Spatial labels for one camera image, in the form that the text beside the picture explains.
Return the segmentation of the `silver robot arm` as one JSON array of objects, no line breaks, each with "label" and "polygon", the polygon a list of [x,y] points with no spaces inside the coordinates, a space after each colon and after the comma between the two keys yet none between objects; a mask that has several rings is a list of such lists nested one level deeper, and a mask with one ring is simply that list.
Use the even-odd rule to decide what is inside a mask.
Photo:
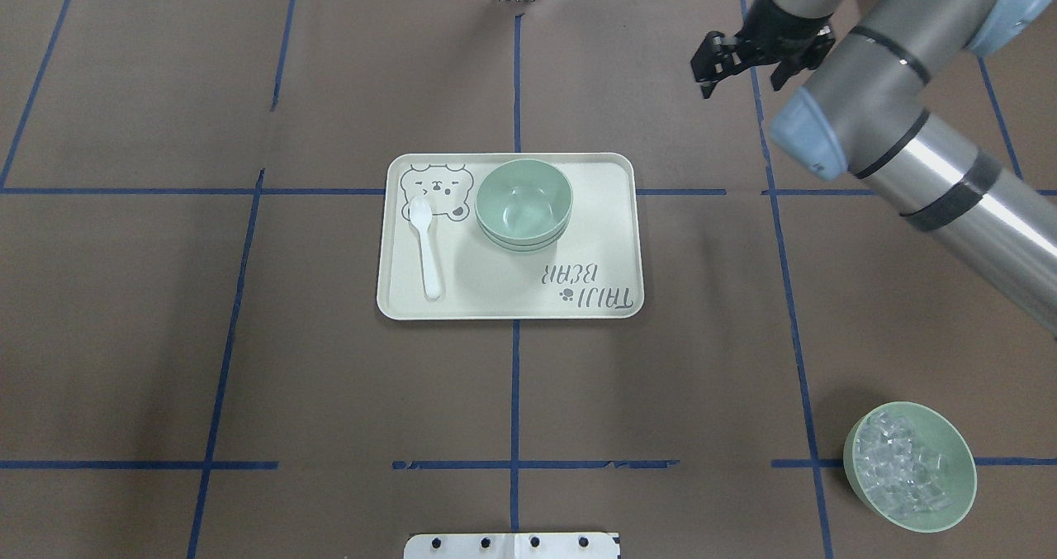
[{"label": "silver robot arm", "polygon": [[957,54],[994,54],[1053,1],[755,0],[690,66],[704,97],[756,66],[774,90],[811,70],[769,139],[827,182],[860,179],[1053,332],[1055,207],[920,100]]}]

